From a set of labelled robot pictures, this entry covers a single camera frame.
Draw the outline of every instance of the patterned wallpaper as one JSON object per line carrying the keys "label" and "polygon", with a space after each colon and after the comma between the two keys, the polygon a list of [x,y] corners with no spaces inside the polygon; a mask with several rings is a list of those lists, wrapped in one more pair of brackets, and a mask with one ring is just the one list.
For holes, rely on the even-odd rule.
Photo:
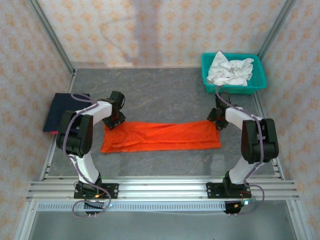
{"label": "patterned wallpaper", "polygon": [[285,0],[39,0],[76,68],[198,67],[257,54]]}
{"label": "patterned wallpaper", "polygon": [[0,26],[0,239],[10,240],[48,151],[51,100],[70,76],[26,0],[1,0]]}
{"label": "patterned wallpaper", "polygon": [[263,61],[263,107],[276,122],[281,160],[297,180],[314,239],[320,236],[320,5],[298,0]]}

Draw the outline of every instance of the navy towel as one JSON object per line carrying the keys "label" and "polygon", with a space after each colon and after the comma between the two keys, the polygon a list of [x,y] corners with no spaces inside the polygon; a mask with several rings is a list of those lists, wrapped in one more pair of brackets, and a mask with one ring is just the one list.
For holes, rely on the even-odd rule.
{"label": "navy towel", "polygon": [[[79,99],[86,99],[83,96],[75,95]],[[44,132],[58,131],[61,118],[65,111],[77,111],[91,106],[90,102],[75,100],[71,97],[71,93],[56,93],[51,103],[49,113],[43,127]]]}

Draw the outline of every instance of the wall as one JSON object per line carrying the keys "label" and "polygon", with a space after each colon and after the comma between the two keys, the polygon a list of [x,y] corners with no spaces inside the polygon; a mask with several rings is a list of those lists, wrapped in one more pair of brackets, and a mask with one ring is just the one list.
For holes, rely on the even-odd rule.
{"label": "wall", "polygon": [[314,239],[320,236],[320,5],[298,0],[263,61],[263,107],[276,122],[281,161],[303,193]]}
{"label": "wall", "polygon": [[76,68],[198,67],[257,54],[285,0],[39,0]]}
{"label": "wall", "polygon": [[0,239],[10,240],[48,151],[51,100],[70,76],[26,0],[1,0],[0,26]]}

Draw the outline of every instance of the orange towel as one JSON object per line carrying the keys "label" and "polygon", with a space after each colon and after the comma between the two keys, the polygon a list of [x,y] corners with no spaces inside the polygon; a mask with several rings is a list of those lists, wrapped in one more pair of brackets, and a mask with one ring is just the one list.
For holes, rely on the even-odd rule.
{"label": "orange towel", "polygon": [[102,153],[201,150],[220,148],[216,125],[208,120],[188,123],[128,122],[104,126]]}

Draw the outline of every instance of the cloth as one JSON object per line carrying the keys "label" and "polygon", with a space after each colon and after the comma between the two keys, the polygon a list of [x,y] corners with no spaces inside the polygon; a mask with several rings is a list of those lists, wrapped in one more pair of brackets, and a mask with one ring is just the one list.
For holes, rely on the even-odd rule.
{"label": "cloth", "polygon": [[208,120],[188,123],[121,123],[104,126],[102,153],[202,150],[220,148],[216,125]]}
{"label": "cloth", "polygon": [[206,81],[208,84],[219,86],[247,86],[247,81],[252,77],[253,62],[252,58],[228,61],[223,53],[219,51],[213,59]]}
{"label": "cloth", "polygon": [[[79,99],[86,99],[82,96],[76,95]],[[47,114],[44,123],[43,131],[55,134],[59,130],[60,122],[65,111],[77,111],[87,108],[91,105],[90,102],[83,102],[75,100],[71,97],[71,93],[56,93],[51,103],[50,110]]]}

